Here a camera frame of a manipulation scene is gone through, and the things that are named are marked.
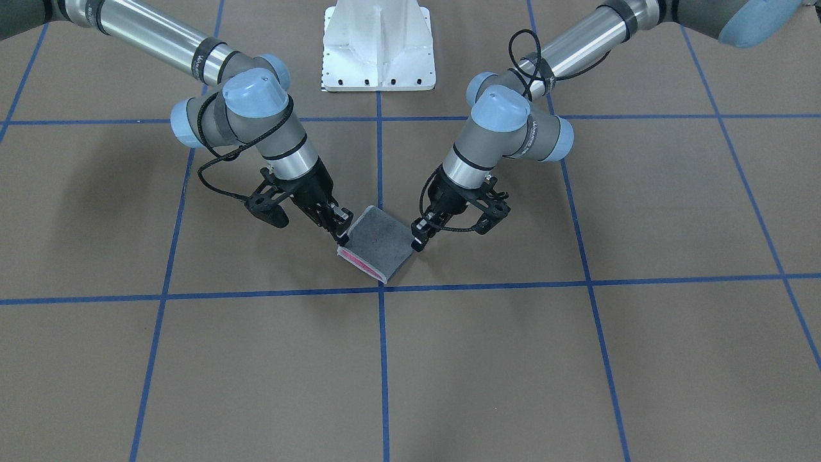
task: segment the black gripper mount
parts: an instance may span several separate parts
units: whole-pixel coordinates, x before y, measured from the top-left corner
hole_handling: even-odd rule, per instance
[[[466,189],[448,178],[442,165],[439,165],[428,188],[430,205],[410,227],[415,238],[411,244],[414,250],[422,252],[428,241],[441,230],[475,231],[477,234],[486,234],[499,224],[507,217],[511,208],[505,202],[510,195],[506,192],[497,192],[494,189],[496,182],[496,177],[490,177],[478,188]],[[476,224],[468,229],[446,228],[447,222],[453,216],[464,213],[468,205],[482,212]]]
[[[290,197],[302,213],[328,231],[339,245],[348,242],[346,232],[351,227],[353,214],[340,207],[331,195],[333,180],[321,159],[308,173],[293,180],[276,178],[267,167],[259,172],[263,181],[245,201],[245,208],[253,216],[277,228],[285,228],[288,215],[280,204]]]

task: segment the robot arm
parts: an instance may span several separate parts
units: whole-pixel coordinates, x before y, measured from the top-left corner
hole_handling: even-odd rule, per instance
[[[423,187],[430,205],[421,210],[420,203],[421,217],[411,225],[412,247],[420,252],[442,230],[484,234],[504,219],[510,211],[507,194],[493,190],[497,179],[491,176],[499,160],[558,161],[573,144],[570,123],[545,113],[532,101],[552,91],[559,81],[595,67],[639,31],[672,21],[721,43],[746,48],[772,36],[800,5],[801,0],[605,0],[543,48],[537,38],[537,51],[514,68],[502,74],[479,74],[467,88],[472,108],[465,128]],[[448,228],[448,220],[468,205],[482,213],[476,224],[468,229]]]
[[[251,58],[225,42],[177,21],[136,0],[7,0],[0,39],[50,21],[95,28],[190,74],[214,89],[180,102],[172,110],[172,129],[186,146],[207,148],[215,159],[200,168],[206,187],[245,203],[252,215],[283,228],[279,205],[287,198],[337,243],[344,244],[353,215],[332,196],[333,181],[287,94],[291,77],[273,55]],[[215,146],[239,146],[226,155]],[[249,196],[225,192],[203,176],[208,167],[234,160],[255,146],[268,166]]]

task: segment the black cable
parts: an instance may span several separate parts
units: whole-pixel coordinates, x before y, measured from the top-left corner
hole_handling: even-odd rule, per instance
[[[288,105],[285,108],[285,113],[282,115],[282,118],[279,120],[279,122],[277,122],[276,125],[271,127],[270,130],[268,130],[267,132],[263,133],[260,136],[257,136],[250,143],[240,145],[239,147],[237,147],[233,151],[231,151],[227,154],[224,154],[224,155],[220,155],[217,151],[215,151],[213,149],[213,146],[211,146],[208,143],[208,141],[205,139],[205,134],[203,132],[203,127],[202,127],[202,117],[203,117],[203,114],[205,113],[205,107],[208,106],[215,98],[217,98],[217,93],[214,93],[213,95],[209,96],[205,100],[205,103],[203,104],[202,108],[200,108],[200,112],[197,114],[197,131],[200,133],[200,140],[203,142],[203,146],[205,146],[205,148],[208,149],[208,151],[211,154],[213,154],[214,157],[215,157],[214,159],[211,159],[210,161],[203,164],[199,169],[197,169],[197,177],[199,177],[200,181],[203,183],[203,185],[205,185],[205,187],[207,187],[211,191],[222,194],[223,196],[228,196],[228,197],[231,197],[233,199],[237,199],[238,201],[245,202],[245,201],[248,201],[248,199],[250,199],[248,196],[243,196],[243,195],[237,194],[235,192],[229,192],[229,191],[225,191],[223,189],[220,189],[218,187],[215,187],[214,185],[209,183],[208,180],[205,179],[205,177],[203,176],[203,172],[206,169],[210,169],[214,165],[219,164],[220,162],[232,162],[233,160],[236,160],[240,156],[240,154],[242,154],[242,152],[244,150],[247,150],[250,147],[253,147],[254,145],[259,143],[260,141],[262,141],[265,138],[271,136],[276,130],[279,130],[283,125],[285,125],[285,122],[287,122],[288,118],[291,116],[291,114],[294,111],[294,99],[290,95],[288,96]]]
[[[536,45],[536,62],[533,63],[534,66],[535,66],[535,70],[534,70],[533,74],[529,74],[529,73],[525,72],[525,70],[522,69],[521,66],[519,66],[519,62],[516,60],[516,57],[514,57],[514,55],[513,55],[513,42],[516,41],[516,38],[518,38],[519,35],[523,35],[523,34],[528,34],[531,37],[533,37],[533,41]],[[544,83],[544,88],[546,89],[546,93],[549,93],[550,90],[552,89],[552,86],[553,86],[552,83],[559,82],[559,81],[568,81],[570,79],[575,79],[576,77],[585,74],[586,72],[592,70],[594,67],[601,64],[605,59],[607,59],[607,57],[610,55],[610,51],[607,51],[598,61],[594,62],[592,65],[590,65],[589,67],[587,67],[586,69],[584,69],[582,71],[579,71],[575,74],[570,74],[569,76],[556,77],[553,74],[553,69],[550,67],[550,63],[546,62],[544,60],[544,58],[542,57],[542,44],[539,41],[539,37],[537,36],[537,34],[535,32],[533,32],[532,30],[530,30],[530,29],[522,29],[522,30],[516,32],[511,37],[510,41],[507,43],[507,55],[510,57],[511,62],[513,63],[513,67],[516,69],[516,72],[518,72],[518,74],[519,74],[518,75],[519,80],[521,81],[522,85],[525,86],[525,91],[524,91],[524,93],[522,93],[522,96],[525,96],[527,99],[530,99],[532,101],[533,100],[533,94],[530,93],[530,87],[534,84],[534,82],[536,82],[536,81],[543,82]],[[549,76],[542,75],[542,70],[550,72],[550,75]],[[525,81],[525,77],[530,79],[530,82]]]
[[[430,174],[428,177],[428,181],[424,182],[424,186],[422,186],[422,193],[419,195],[419,215],[424,218],[424,192],[428,191],[428,186],[430,186],[430,182],[433,181],[433,177],[436,176],[438,169],[434,170],[433,173]],[[479,224],[474,224],[470,228],[450,228],[448,226],[439,226],[438,224],[433,223],[429,219],[425,219],[430,225],[431,228],[436,229],[437,231],[450,231],[452,233],[472,233],[475,230],[479,229]]]
[[[536,44],[536,62],[533,63],[534,66],[535,66],[535,70],[533,71],[532,74],[529,74],[529,73],[525,72],[525,70],[522,69],[519,66],[519,62],[516,60],[516,57],[513,56],[513,42],[516,41],[516,39],[519,37],[519,35],[523,35],[523,34],[527,34],[530,37],[533,37],[533,41]],[[524,82],[524,79],[522,79],[522,83],[525,84],[525,92],[522,93],[522,96],[525,96],[527,99],[532,101],[533,100],[533,94],[530,93],[530,87],[534,84],[534,82],[536,82],[536,81],[543,82],[545,88],[547,88],[547,85],[548,85],[548,83],[544,79],[544,76],[541,75],[541,71],[540,71],[540,69],[542,68],[542,63],[544,61],[544,58],[542,58],[542,43],[539,41],[539,36],[530,29],[519,30],[513,36],[511,36],[510,41],[507,42],[507,56],[510,57],[511,62],[513,63],[513,67],[516,69],[516,72],[519,73],[519,76],[520,77],[524,76],[524,77],[527,77],[527,78],[530,79],[530,82],[526,82],[526,83]]]

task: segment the black band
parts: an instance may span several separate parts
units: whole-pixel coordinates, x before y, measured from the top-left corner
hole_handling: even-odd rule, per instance
[[[222,81],[222,73],[225,72],[225,68],[228,66],[228,62],[231,61],[231,58],[234,57],[235,54],[239,53],[238,51],[234,50],[225,57],[225,61],[222,62],[222,66],[219,67],[219,72],[217,72],[217,83]]]
[[[200,46],[194,51],[194,57],[191,59],[191,75],[196,80],[205,82],[205,62],[213,49],[224,43],[215,37],[208,37],[200,42]]]
[[[658,0],[658,24],[664,22],[664,18],[667,16],[667,0]]]
[[[66,10],[66,0],[57,0],[57,7],[60,8],[60,14],[62,14],[63,19],[71,21],[71,18],[68,17],[68,11]]]
[[[54,7],[51,0],[43,0],[43,24],[48,24],[54,17]]]
[[[639,31],[639,20],[635,17],[633,8],[630,8],[630,5],[628,5],[624,0],[607,0],[602,3],[601,7],[610,7],[618,13],[619,16],[621,16],[621,19],[627,26],[627,37],[624,38],[625,42]]]
[[[673,22],[678,22],[678,0],[672,0],[672,5],[670,6],[670,14],[672,14]]]
[[[213,101],[213,120],[217,124],[217,131],[223,140],[239,139],[233,128],[231,128],[231,123],[228,122],[228,106],[222,94]]]
[[[103,9],[104,3],[105,0],[87,0],[87,2],[85,2],[85,19],[91,25],[97,27],[97,30],[105,35],[109,35],[103,27],[103,20],[100,19],[100,10]]]
[[[459,158],[462,162],[464,162],[465,164],[468,164],[469,166],[473,167],[474,169],[477,169],[477,170],[482,170],[483,172],[489,172],[489,171],[493,170],[493,167],[482,167],[481,165],[474,164],[473,162],[470,162],[470,161],[469,161],[469,160],[468,160],[468,159],[467,159],[464,155],[462,155],[462,154],[461,154],[461,152],[459,152],[459,150],[456,148],[456,143],[453,143],[453,152],[455,152],[455,153],[456,153],[456,157],[458,157],[458,158]]]
[[[263,159],[266,159],[266,160],[280,160],[280,159],[285,159],[287,156],[289,156],[289,155],[291,155],[291,154],[293,154],[293,153],[297,152],[298,150],[302,149],[302,146],[305,146],[305,143],[306,143],[306,142],[308,142],[308,134],[307,134],[307,133],[305,134],[305,136],[303,136],[303,137],[302,137],[302,139],[300,140],[300,142],[296,143],[296,146],[292,147],[291,149],[289,149],[289,150],[287,150],[287,151],[283,152],[283,153],[282,153],[282,154],[280,154],[280,155],[274,155],[274,156],[271,156],[271,157],[268,157],[267,155],[264,155],[264,156],[262,156],[262,158],[263,158]]]

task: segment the white metal pedestal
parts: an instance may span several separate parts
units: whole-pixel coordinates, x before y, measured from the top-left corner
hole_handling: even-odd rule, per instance
[[[436,85],[430,11],[416,0],[338,0],[325,11],[323,45],[323,90]]]

